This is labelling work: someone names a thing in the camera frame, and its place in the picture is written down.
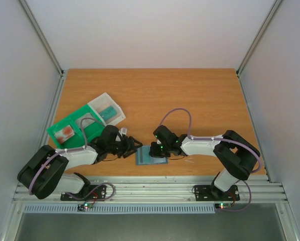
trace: white ventilation grille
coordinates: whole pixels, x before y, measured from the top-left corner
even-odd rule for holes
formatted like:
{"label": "white ventilation grille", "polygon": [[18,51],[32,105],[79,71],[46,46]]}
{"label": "white ventilation grille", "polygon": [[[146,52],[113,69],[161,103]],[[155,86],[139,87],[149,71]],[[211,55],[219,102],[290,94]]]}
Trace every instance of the white ventilation grille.
{"label": "white ventilation grille", "polygon": [[97,204],[79,211],[77,204],[26,204],[25,213],[215,213],[213,204]]}

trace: clear plastic box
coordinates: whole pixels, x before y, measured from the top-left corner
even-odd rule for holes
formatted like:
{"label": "clear plastic box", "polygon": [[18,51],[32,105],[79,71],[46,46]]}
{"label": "clear plastic box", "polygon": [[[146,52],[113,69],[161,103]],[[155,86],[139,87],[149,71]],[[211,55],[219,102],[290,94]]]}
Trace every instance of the clear plastic box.
{"label": "clear plastic box", "polygon": [[94,100],[88,102],[88,105],[106,125],[115,126],[125,119],[121,107],[115,103],[107,93],[103,93]]}

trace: orange wooden surface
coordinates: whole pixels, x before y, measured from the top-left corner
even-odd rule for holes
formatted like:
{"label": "orange wooden surface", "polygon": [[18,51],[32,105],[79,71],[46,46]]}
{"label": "orange wooden surface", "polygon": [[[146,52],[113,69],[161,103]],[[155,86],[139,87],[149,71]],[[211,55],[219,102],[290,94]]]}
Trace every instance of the orange wooden surface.
{"label": "orange wooden surface", "polygon": [[[128,128],[144,145],[155,141],[153,131],[163,116],[176,107],[193,118],[191,134],[215,136],[232,129],[257,147],[244,98],[234,69],[70,69],[55,122],[107,92],[119,104]],[[177,135],[185,134],[188,115],[172,113],[164,122]],[[189,156],[167,165],[137,166],[135,155],[70,169],[89,176],[216,175],[223,169],[217,158]],[[258,174],[265,174],[262,169]]]}

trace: gray wall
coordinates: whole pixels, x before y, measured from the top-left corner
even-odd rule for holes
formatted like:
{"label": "gray wall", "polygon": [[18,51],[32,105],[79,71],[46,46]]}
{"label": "gray wall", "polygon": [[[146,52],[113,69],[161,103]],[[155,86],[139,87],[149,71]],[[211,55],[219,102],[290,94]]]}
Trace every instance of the gray wall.
{"label": "gray wall", "polygon": [[28,0],[62,68],[237,68],[274,0]]}
{"label": "gray wall", "polygon": [[242,82],[265,159],[300,230],[300,1],[283,2]]}
{"label": "gray wall", "polygon": [[0,1],[0,234],[34,154],[58,74],[18,1]]}

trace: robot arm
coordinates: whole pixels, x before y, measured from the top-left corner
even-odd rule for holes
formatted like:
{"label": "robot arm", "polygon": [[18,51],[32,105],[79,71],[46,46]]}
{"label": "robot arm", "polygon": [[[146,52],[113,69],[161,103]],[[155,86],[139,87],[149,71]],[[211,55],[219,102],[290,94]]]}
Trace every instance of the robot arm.
{"label": "robot arm", "polygon": [[19,172],[18,181],[39,199],[48,197],[52,192],[70,192],[84,198],[91,190],[89,181],[79,173],[64,174],[64,171],[99,163],[107,154],[126,158],[141,146],[142,143],[120,133],[117,127],[106,126],[101,136],[83,148],[55,150],[49,145],[42,146]]}
{"label": "robot arm", "polygon": [[154,131],[157,142],[151,143],[150,155],[152,157],[170,157],[188,155],[208,155],[217,157],[225,169],[218,173],[210,185],[210,194],[215,200],[221,200],[230,187],[238,180],[247,180],[257,159],[247,149],[240,145],[222,141],[224,139],[245,145],[257,156],[259,151],[234,131],[228,130],[225,134],[215,137],[189,138],[187,135],[179,137],[167,127],[159,126]]}

